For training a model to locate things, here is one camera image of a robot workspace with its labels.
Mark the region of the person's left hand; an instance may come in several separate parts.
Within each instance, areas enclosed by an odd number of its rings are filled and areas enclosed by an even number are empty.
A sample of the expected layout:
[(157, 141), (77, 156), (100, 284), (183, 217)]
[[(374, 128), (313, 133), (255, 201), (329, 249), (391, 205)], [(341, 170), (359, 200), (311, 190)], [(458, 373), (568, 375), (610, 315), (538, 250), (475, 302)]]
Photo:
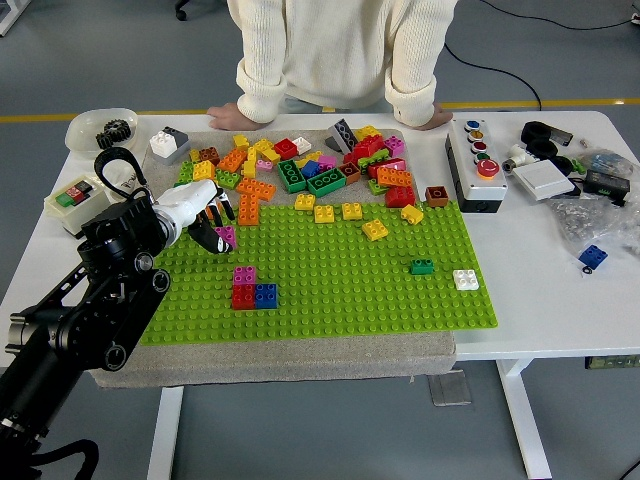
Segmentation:
[(453, 119), (453, 113), (444, 109), (439, 103), (433, 103), (434, 112), (431, 119), (423, 125), (414, 127), (414, 130), (428, 131), (436, 129), (450, 122)]

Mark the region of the person's right hand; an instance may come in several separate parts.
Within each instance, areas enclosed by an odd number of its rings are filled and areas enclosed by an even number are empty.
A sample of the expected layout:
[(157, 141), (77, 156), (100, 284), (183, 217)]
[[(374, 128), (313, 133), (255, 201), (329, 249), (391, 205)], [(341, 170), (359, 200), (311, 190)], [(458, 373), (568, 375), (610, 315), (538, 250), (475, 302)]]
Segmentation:
[(226, 103), (223, 106), (212, 106), (207, 110), (210, 117), (209, 126), (217, 130), (249, 131), (254, 123), (244, 116), (236, 103)]

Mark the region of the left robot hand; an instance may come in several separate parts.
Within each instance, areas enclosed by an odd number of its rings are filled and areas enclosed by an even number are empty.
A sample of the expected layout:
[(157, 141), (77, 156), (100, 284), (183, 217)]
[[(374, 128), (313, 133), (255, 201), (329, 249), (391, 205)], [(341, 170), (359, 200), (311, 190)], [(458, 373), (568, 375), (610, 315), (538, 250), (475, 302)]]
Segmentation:
[(235, 219), (227, 194), (211, 179), (194, 181), (166, 190), (153, 206), (166, 234), (165, 246), (173, 245), (186, 228), (191, 238), (208, 252), (231, 252), (233, 246), (213, 229), (206, 213), (208, 207), (212, 208), (215, 224), (222, 227), (218, 205), (224, 208), (229, 220)]

